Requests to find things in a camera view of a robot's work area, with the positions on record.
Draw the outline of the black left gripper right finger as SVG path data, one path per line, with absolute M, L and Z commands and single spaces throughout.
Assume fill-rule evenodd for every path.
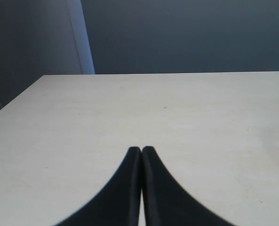
M 156 150 L 142 150 L 143 202 L 147 226 L 225 226 L 226 220 L 189 195 L 169 173 Z

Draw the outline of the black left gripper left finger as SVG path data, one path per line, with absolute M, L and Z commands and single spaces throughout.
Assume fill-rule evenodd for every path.
M 141 202 L 141 150 L 130 147 L 107 184 L 59 226 L 137 226 Z

